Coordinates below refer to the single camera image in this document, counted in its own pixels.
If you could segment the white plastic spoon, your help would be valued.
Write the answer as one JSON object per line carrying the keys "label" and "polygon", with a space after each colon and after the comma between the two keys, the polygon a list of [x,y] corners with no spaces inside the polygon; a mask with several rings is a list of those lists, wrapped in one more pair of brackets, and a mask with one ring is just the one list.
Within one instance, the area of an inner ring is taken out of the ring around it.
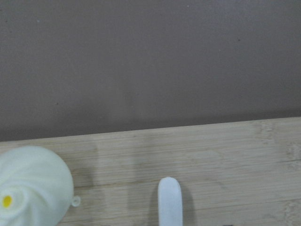
{"label": "white plastic spoon", "polygon": [[158,185],[158,225],[183,226],[182,191],[172,177],[161,179]]}

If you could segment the wooden cutting board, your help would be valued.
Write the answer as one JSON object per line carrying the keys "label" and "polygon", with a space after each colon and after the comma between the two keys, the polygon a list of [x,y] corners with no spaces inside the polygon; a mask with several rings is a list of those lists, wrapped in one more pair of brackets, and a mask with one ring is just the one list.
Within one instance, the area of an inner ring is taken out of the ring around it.
{"label": "wooden cutting board", "polygon": [[81,198],[63,226],[156,226],[164,177],[186,226],[298,226],[301,120],[270,119],[1,142],[42,146],[68,164]]}

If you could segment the white toy bun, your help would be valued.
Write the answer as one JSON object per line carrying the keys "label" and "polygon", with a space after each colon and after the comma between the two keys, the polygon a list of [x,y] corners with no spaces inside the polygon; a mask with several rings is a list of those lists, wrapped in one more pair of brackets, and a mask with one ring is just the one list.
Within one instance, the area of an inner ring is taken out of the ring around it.
{"label": "white toy bun", "polygon": [[2,226],[56,226],[80,202],[71,172],[56,153],[25,146],[1,154]]}

